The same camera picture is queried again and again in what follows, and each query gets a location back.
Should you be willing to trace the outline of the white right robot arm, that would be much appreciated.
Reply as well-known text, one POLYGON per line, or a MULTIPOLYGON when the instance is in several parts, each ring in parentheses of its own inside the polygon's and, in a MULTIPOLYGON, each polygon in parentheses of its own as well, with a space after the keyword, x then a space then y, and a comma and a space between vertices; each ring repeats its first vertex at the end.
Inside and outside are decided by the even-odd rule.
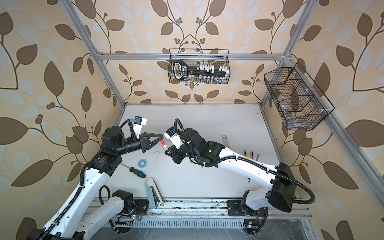
POLYGON ((252 216, 270 207, 290 213, 294 204, 310 205, 316 200, 315 194, 295 180, 290 167, 284 163, 274 166, 241 156, 220 143, 207 142, 192 128, 177 130, 171 127, 164 136, 173 144, 165 154, 174 163, 180 164, 189 158, 203 168, 230 170, 261 185, 261 189, 245 191, 234 208, 243 215, 252 216))

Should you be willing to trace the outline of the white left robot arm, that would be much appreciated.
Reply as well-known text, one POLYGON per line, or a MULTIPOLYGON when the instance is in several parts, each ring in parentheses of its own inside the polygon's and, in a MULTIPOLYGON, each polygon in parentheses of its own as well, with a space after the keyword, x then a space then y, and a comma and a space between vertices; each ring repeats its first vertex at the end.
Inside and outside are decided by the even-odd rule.
POLYGON ((122 162, 122 155, 153 148, 163 139, 161 134, 142 133, 139 136, 131 130, 125 138, 122 128, 109 127, 102 136, 102 144, 97 154, 85 164, 80 173, 80 182, 64 205, 42 229, 33 229, 29 240, 87 240, 115 215, 132 216, 137 213, 133 194, 117 190, 108 201, 82 219, 95 195, 100 195, 106 181, 122 162))

